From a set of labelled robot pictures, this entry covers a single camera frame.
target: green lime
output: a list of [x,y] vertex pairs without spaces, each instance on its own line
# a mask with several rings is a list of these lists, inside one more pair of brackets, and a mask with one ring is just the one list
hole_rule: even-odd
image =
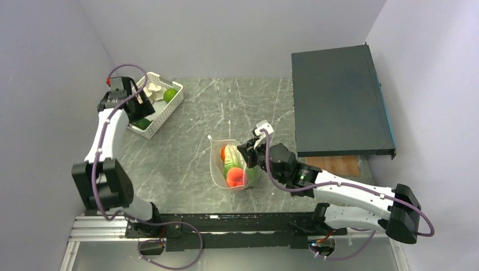
[[175,97],[176,93],[178,93],[176,89],[167,89],[163,94],[163,99],[166,103],[169,103],[169,101],[171,101]]
[[150,126],[151,121],[147,119],[140,119],[132,123],[134,126],[140,128],[141,130],[146,130]]

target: green vegetable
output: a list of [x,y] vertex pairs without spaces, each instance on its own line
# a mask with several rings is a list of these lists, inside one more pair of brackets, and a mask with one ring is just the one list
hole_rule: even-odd
[[146,130],[146,128],[148,128],[150,124],[151,124],[151,121],[148,119],[140,119],[132,123],[133,126],[136,126],[141,130]]
[[163,94],[163,99],[166,103],[169,103],[169,101],[171,101],[175,97],[176,93],[178,93],[176,89],[167,89]]
[[238,155],[241,155],[237,150],[236,146],[233,145],[227,145],[225,147],[225,171],[224,171],[224,176],[226,178],[226,174],[228,171],[232,168],[243,168],[243,165],[241,164],[241,158],[238,157]]

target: cable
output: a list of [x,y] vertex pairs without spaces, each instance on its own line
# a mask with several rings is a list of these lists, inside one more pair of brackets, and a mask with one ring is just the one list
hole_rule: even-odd
[[[275,187],[277,187],[278,189],[280,190],[283,190],[283,191],[286,191],[286,192],[301,192],[301,191],[306,191],[306,190],[309,190],[309,189],[313,189],[313,188],[316,188],[316,187],[320,187],[320,186],[326,186],[326,185],[338,185],[339,183],[338,182],[321,182],[321,183],[315,183],[313,185],[309,185],[309,186],[305,186],[305,187],[301,187],[301,188],[295,188],[295,189],[289,189],[289,188],[285,188],[285,187],[282,187],[276,180],[275,178],[273,177],[273,175],[271,174],[271,167],[270,167],[270,164],[269,164],[269,133],[266,129],[261,129],[260,132],[263,132],[265,135],[266,135],[266,171],[268,173],[268,176],[269,176],[269,179],[271,180],[271,182],[274,184]],[[366,192],[369,192],[375,196],[381,196],[381,193],[379,192],[376,192],[374,190],[371,190],[371,189],[368,189],[368,188],[365,188],[365,187],[362,187],[360,185],[356,185],[354,183],[348,183],[348,182],[343,182],[341,183],[341,185],[344,185],[344,186],[349,186],[349,187],[354,187],[354,188],[357,188],[357,189],[360,189],[360,190],[363,190],[363,191],[366,191]],[[430,233],[416,233],[417,235],[419,236],[423,236],[423,237],[432,237],[434,235],[434,233],[436,232],[434,230],[434,226],[432,224],[432,222],[429,220],[429,218],[426,216],[426,214],[424,212],[422,212],[421,210],[419,210],[419,208],[417,208],[416,206],[410,204],[409,202],[405,202],[404,200],[401,200],[401,199],[397,199],[397,198],[393,198],[392,196],[388,196],[388,195],[384,195],[384,198],[386,199],[389,199],[389,200],[392,200],[394,202],[397,202],[399,204],[402,204],[406,207],[409,207],[411,208],[413,211],[417,212],[422,218],[424,218],[424,220],[426,221],[426,223],[428,224],[429,226],[429,229],[430,229]]]
[[[108,217],[108,215],[106,214],[105,212],[105,208],[100,200],[100,197],[98,195],[98,188],[97,188],[97,165],[98,165],[98,161],[100,160],[100,155],[101,155],[101,148],[103,146],[103,141],[104,141],[104,137],[105,137],[105,134],[106,134],[106,129],[108,127],[108,124],[110,123],[110,120],[111,118],[113,117],[113,115],[123,106],[125,105],[128,101],[130,101],[131,99],[134,99],[140,92],[143,91],[144,87],[146,86],[146,82],[148,81],[148,74],[146,73],[146,71],[135,65],[135,64],[122,64],[122,65],[119,65],[117,66],[116,68],[113,69],[113,71],[110,72],[110,74],[108,75],[108,78],[110,78],[110,76],[119,68],[121,67],[135,67],[135,68],[138,68],[140,69],[144,76],[145,76],[145,81],[143,82],[143,85],[135,92],[133,93],[132,95],[128,96],[126,99],[124,99],[123,101],[121,101],[121,103],[117,104],[113,110],[111,111],[111,113],[108,115],[107,119],[105,120],[105,122],[103,123],[103,128],[102,128],[102,131],[101,131],[101,134],[100,134],[100,138],[98,140],[98,148],[97,148],[97,152],[95,153],[95,159],[93,160],[93,165],[92,165],[92,189],[93,189],[93,197],[95,199],[95,203],[97,205],[97,208],[98,210],[100,211],[100,213],[102,214],[102,216],[107,220],[107,221],[112,221],[118,214],[121,213],[121,210],[117,210],[111,217]],[[151,239],[151,240],[147,240],[147,241],[144,241],[142,243],[140,243],[138,245],[138,254],[140,255],[140,258],[144,259],[145,261],[147,261],[148,263],[151,263],[151,264],[154,264],[158,267],[161,267],[161,268],[164,268],[164,269],[168,269],[168,270],[183,270],[183,269],[186,269],[192,265],[194,265],[198,260],[199,258],[201,257],[201,255],[203,254],[203,238],[201,237],[201,233],[199,232],[199,230],[197,228],[195,228],[192,224],[189,224],[187,222],[182,222],[182,221],[172,221],[172,222],[164,222],[164,223],[152,223],[152,222],[148,222],[148,221],[144,221],[144,220],[140,220],[140,219],[137,219],[135,217],[132,217],[132,216],[128,216],[127,214],[124,214],[124,216],[130,220],[136,220],[136,221],[139,221],[143,224],[146,224],[146,225],[151,225],[151,226],[166,226],[166,225],[170,225],[170,224],[183,224],[183,225],[186,225],[188,227],[190,227],[191,229],[193,229],[194,232],[196,232],[198,234],[198,237],[199,237],[199,252],[198,252],[198,256],[189,264],[185,265],[185,266],[182,266],[182,267],[168,267],[168,266],[165,266],[165,265],[162,265],[162,264],[159,264],[155,261],[152,261],[150,259],[148,259],[147,257],[143,256],[141,254],[141,246],[144,244],[144,243],[150,243],[150,242],[158,242],[158,240],[154,240],[154,239]]]
[[[323,258],[324,260],[326,261],[345,261],[345,260],[349,260],[353,257],[356,257],[358,256],[358,254],[360,254],[361,252],[363,252],[363,250],[369,245],[369,243],[371,243],[371,240],[373,239],[374,237],[374,234],[376,233],[376,231],[373,231],[371,233],[371,235],[368,237],[368,239],[366,240],[366,242],[364,242],[364,244],[356,251],[354,252],[353,254],[349,255],[349,256],[346,256],[346,257],[337,257],[337,258],[334,258],[334,257],[325,257],[321,254],[317,254],[317,256],[320,256],[321,258]],[[311,252],[314,253],[314,255],[316,256],[316,253],[313,251],[313,249],[310,247],[310,250]]]
[[[134,220],[134,217],[128,216],[126,214],[125,214],[125,217]],[[197,261],[199,261],[199,258],[201,257],[201,255],[203,254],[203,238],[201,237],[201,233],[199,233],[199,230],[197,228],[195,228],[195,226],[193,226],[192,224],[187,223],[187,222],[183,222],[183,221],[171,221],[171,222],[164,222],[164,223],[152,223],[152,222],[148,222],[148,221],[140,220],[140,219],[137,219],[137,221],[139,221],[143,224],[146,224],[146,225],[150,225],[150,226],[166,226],[166,225],[172,225],[172,224],[183,224],[183,225],[186,225],[186,226],[190,227],[191,229],[193,229],[193,231],[198,235],[198,238],[199,238],[198,255],[196,256],[196,258],[192,262],[190,262],[189,264],[187,264],[185,266],[182,266],[182,267],[169,267],[169,266],[157,263],[156,261],[153,261],[153,260],[145,257],[143,254],[141,254],[141,246],[143,246],[145,243],[152,243],[152,242],[163,243],[163,241],[156,240],[156,239],[149,239],[149,240],[143,241],[138,245],[138,254],[139,254],[141,259],[147,261],[148,263],[154,264],[158,267],[168,269],[168,270],[183,270],[183,269],[186,269],[186,268],[191,267],[192,265],[196,264]]]
[[331,236],[332,233],[333,233],[333,231],[330,230],[330,231],[328,232],[328,235],[326,235],[325,238],[316,240],[316,243],[324,243],[326,240],[328,240],[328,238]]

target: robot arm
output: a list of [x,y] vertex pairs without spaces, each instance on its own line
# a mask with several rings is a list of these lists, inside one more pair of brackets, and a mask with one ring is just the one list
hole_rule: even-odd
[[[132,84],[137,89],[134,81],[129,77],[110,78],[111,90],[105,94],[97,107],[99,122],[93,145],[84,162],[73,165],[72,176],[85,207],[87,209],[97,209],[90,178],[92,164],[98,151],[97,146],[103,138],[96,176],[98,194],[105,209],[113,212],[121,210],[124,214],[140,220],[159,222],[156,206],[134,194],[133,184],[118,161],[123,134],[129,123],[155,112],[143,92],[140,93],[139,98],[130,100],[124,107],[114,113],[110,118],[104,136],[102,136],[104,123],[114,107],[132,95]],[[145,233],[155,232],[153,227],[148,225],[143,225],[143,227]]]
[[[399,242],[416,243],[419,214],[387,198],[387,196],[398,198],[420,209],[409,187],[401,184],[398,184],[395,189],[370,186],[335,176],[320,168],[297,161],[296,155],[282,143],[271,146],[269,157],[266,157],[267,144],[264,143],[266,136],[261,132],[262,129],[269,135],[274,132],[266,121],[262,121],[253,130],[254,137],[237,147],[249,168],[258,165],[262,170],[267,171],[266,163],[269,162],[271,176],[279,183],[286,185],[284,190],[290,190],[292,196],[335,200],[352,206],[341,207],[319,203],[314,212],[314,222],[330,230],[339,228],[385,230],[390,238]],[[304,187],[327,182],[334,183],[298,191]],[[373,190],[380,196],[357,187]]]

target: white wall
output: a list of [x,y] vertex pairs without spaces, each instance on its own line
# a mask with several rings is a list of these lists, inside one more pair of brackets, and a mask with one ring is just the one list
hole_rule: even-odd
[[80,0],[115,64],[289,77],[291,53],[363,44],[386,0]]
[[388,0],[367,42],[398,145],[373,175],[411,186],[437,231],[411,269],[479,270],[479,2]]
[[58,270],[112,63],[77,1],[2,1],[0,25],[0,269]]

